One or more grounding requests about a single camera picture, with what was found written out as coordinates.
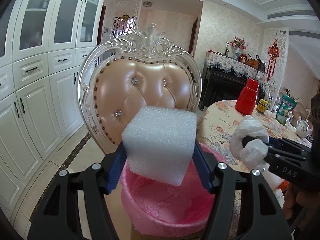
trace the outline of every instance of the human hand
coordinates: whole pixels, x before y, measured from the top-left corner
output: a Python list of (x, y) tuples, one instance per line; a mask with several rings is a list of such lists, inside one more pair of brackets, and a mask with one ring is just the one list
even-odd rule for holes
[(296, 203), (308, 209), (305, 217), (299, 224), (299, 227), (302, 230), (310, 222), (320, 206), (320, 193), (307, 192), (305, 190), (300, 190), (298, 193), (295, 193), (294, 185), (289, 183), (288, 190), (284, 195), (284, 205), (282, 208), (287, 220), (292, 217), (293, 207)]

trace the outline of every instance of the tufted leather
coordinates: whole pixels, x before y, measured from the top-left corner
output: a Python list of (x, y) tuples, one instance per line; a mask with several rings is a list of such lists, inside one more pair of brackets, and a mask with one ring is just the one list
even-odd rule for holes
[[(179, 65), (146, 64), (134, 59), (109, 64), (96, 80), (94, 96), (99, 123), (111, 143), (121, 142), (124, 128), (144, 106), (187, 109), (192, 81)], [(132, 78), (138, 79), (136, 85)]]

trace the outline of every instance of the chair backrest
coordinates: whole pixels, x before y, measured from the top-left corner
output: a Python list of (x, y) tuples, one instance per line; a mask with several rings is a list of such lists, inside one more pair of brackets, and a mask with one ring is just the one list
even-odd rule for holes
[[(95, 60), (109, 50), (116, 54), (91, 74)], [(201, 88), (193, 57), (152, 24), (97, 46), (82, 65), (77, 93), (88, 130), (104, 151), (121, 142), (124, 128), (146, 105), (195, 112)]]

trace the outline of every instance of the pink trash bin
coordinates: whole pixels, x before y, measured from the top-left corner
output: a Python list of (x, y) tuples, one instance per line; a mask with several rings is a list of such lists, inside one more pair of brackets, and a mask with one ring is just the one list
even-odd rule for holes
[[(219, 162), (227, 163), (222, 155), (200, 145)], [(180, 186), (137, 175), (130, 171), (128, 163), (120, 182), (122, 204), (141, 234), (183, 237), (200, 231), (207, 223), (214, 195), (202, 187), (193, 161)]]

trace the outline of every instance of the foam block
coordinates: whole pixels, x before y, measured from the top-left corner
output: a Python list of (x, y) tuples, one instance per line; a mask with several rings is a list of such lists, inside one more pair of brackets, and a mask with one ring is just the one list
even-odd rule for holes
[(196, 114), (145, 106), (122, 133), (130, 170), (160, 182), (180, 186), (196, 139)]

